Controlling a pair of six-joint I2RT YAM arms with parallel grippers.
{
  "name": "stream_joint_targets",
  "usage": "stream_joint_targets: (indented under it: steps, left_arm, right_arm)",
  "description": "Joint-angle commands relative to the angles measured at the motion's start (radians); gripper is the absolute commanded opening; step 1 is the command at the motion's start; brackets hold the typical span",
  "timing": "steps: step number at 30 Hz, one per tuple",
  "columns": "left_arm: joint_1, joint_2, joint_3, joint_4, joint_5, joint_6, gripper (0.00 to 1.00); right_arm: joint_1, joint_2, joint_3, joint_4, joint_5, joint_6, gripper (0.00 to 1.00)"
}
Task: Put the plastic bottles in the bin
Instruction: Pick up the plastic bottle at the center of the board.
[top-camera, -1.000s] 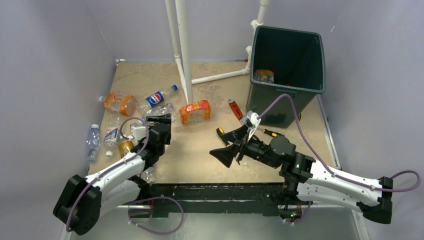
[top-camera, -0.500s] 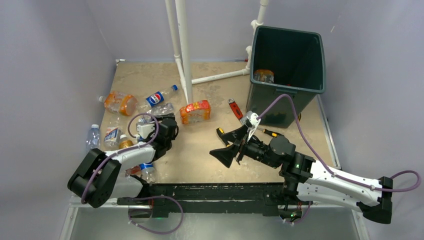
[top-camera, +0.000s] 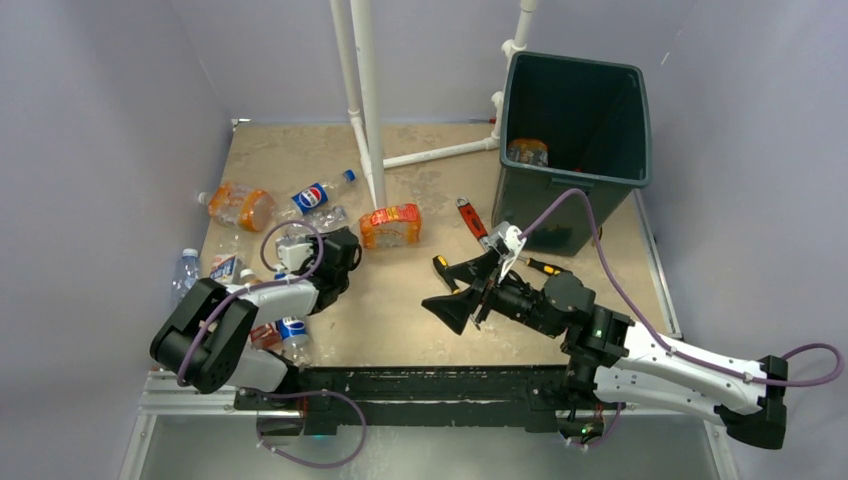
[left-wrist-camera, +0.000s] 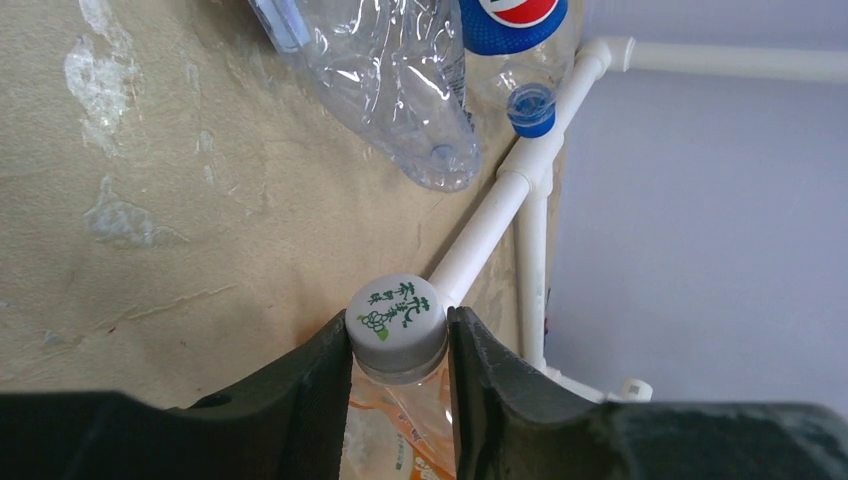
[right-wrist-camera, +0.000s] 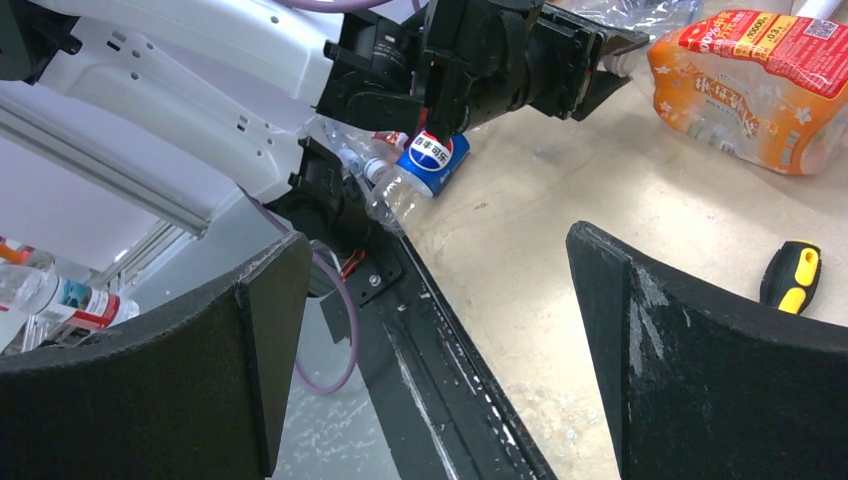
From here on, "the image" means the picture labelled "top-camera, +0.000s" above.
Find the red label squat bottle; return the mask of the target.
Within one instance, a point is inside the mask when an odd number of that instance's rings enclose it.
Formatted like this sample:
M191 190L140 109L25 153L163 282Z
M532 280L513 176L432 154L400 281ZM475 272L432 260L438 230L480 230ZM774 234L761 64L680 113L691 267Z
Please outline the red label squat bottle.
M422 218L415 203L381 208L359 219L365 249L401 247L420 241Z

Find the orange juice bottle white cap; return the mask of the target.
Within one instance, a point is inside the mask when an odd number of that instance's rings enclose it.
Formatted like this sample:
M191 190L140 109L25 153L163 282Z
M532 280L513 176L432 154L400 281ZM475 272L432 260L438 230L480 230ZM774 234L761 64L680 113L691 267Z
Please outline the orange juice bottle white cap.
M548 146L541 140L517 138L512 140L506 149L507 159L520 164L547 167Z

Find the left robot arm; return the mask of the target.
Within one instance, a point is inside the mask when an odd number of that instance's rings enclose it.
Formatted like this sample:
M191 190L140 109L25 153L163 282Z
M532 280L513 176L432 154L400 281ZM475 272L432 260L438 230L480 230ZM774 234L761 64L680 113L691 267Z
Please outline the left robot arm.
M210 394L223 386L258 390L272 408L297 399L297 369L275 353L255 349L255 328L316 315L349 287L362 254L347 227L311 235L307 256L292 275L258 285L197 280L153 337L151 358L176 373L182 386Z

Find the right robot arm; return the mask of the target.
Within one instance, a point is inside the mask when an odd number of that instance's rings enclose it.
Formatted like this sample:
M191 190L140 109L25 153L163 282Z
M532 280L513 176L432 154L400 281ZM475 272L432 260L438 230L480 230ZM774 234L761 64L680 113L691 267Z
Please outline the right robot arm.
M555 394L569 406L653 403L716 423L744 444L782 448L787 428L785 359L742 360L712 354L668 338L644 322L606 308L568 270L550 269L539 289L490 250L456 265L432 260L447 295L423 308L462 334L496 312L550 338L563 339L569 358Z

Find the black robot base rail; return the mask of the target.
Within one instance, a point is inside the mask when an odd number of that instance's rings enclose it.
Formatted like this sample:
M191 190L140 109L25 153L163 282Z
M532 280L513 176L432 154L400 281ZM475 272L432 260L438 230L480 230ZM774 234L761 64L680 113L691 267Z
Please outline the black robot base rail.
M513 427L580 434L612 413L585 367L566 365L313 367L291 372L271 393L241 389L238 410L291 411L307 435L342 425Z

